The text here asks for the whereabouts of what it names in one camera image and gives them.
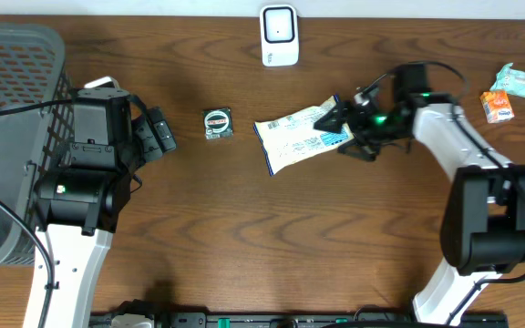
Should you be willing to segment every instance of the small carton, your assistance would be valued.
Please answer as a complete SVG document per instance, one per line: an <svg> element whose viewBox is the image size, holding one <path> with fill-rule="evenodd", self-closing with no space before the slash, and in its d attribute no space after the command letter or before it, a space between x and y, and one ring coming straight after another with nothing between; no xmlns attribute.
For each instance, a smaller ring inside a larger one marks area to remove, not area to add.
<svg viewBox="0 0 525 328"><path fill-rule="evenodd" d="M514 111L511 108L506 91L484 92L479 99L481 99L481 104L485 109L488 123L500 123L514 118Z"/></svg>

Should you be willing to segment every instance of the gray plastic basket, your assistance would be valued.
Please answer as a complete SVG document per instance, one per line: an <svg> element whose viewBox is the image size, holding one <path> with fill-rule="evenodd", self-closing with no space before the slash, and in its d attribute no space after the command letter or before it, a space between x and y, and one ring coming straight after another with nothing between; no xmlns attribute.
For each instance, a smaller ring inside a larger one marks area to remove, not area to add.
<svg viewBox="0 0 525 328"><path fill-rule="evenodd" d="M44 26L0 24L0 110L68 98L62 38ZM71 138L69 105L0 117L0 200L31 227L32 190L52 151ZM31 264L34 246L0 211L0 264Z"/></svg>

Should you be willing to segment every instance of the black cable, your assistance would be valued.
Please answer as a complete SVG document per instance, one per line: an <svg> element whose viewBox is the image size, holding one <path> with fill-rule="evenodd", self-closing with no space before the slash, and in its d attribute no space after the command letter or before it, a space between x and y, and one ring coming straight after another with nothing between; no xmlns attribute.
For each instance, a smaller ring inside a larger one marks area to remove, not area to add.
<svg viewBox="0 0 525 328"><path fill-rule="evenodd" d="M2 110L2 111L0 111L0 117L5 116L5 115L12 115L12 114L23 113L23 112L26 112L28 110L34 110L34 109L39 109L39 108L46 108L48 106L54 106L54 105L65 105L65 104L70 104L70 103L72 103L72 100L70 100L70 99L45 101L43 103L29 105L29 106L24 106L24 107L20 107L20 108L13 108L13 109L8 109L8 110Z"/></svg>
<svg viewBox="0 0 525 328"><path fill-rule="evenodd" d="M461 73L459 73L459 71L457 71L452 66L447 65L445 63L438 62L438 61L434 61L434 60L421 60L421 61L408 62L408 63L402 64L402 65L399 65L397 67L394 67L394 68L390 69L389 71L387 71L383 75L381 75L379 78L375 79L372 83L370 83L370 85L368 87L364 88L362 92L369 92L369 90L372 87L374 87L375 85L379 84L380 81L384 77L387 77L387 76L390 76L390 75L394 75L401 67L406 66L406 65L433 65L433 66L438 66L438 67L444 67L445 69L448 69L449 71L453 72L455 75L457 75L459 78L461 78L461 80L464 83L463 90L457 96L457 99L460 99L461 97L465 96L465 94L467 94L467 92L469 90L469 83L468 83L467 79L465 77L463 77L463 75Z"/></svg>
<svg viewBox="0 0 525 328"><path fill-rule="evenodd" d="M26 235L32 240L36 248L42 254L42 258L44 258L44 263L46 264L46 269L47 269L47 285L45 286L46 296L44 297L44 305L42 306L42 314L40 314L40 321L38 324L39 328L44 328L44 326L46 325L47 312L50 309L52 291L54 290L54 287L55 287L54 286L54 265L52 265L50 254L48 254L42 242L37 238L36 234L27 226L27 224L19 216L17 216L17 214L15 214L10 208L8 208L3 202L1 202L1 200L0 200L0 210L5 212L5 214L7 214L12 219L12 221L15 224L17 224L22 229L23 232L26 233Z"/></svg>
<svg viewBox="0 0 525 328"><path fill-rule="evenodd" d="M365 310L367 310L368 308L377 309L378 312L382 313L388 321L391 321L390 318L388 318L388 313L386 313L386 310L383 310L381 307L375 304L367 304L357 309L357 311L354 313L354 317L353 317L354 321L357 321L359 319L359 315L365 312Z"/></svg>
<svg viewBox="0 0 525 328"><path fill-rule="evenodd" d="M133 179L139 184L138 187L136 187L133 191L131 191L131 193L137 191L137 190L140 190L141 187L143 187L143 180L141 179L140 176L138 176L137 174L133 174Z"/></svg>

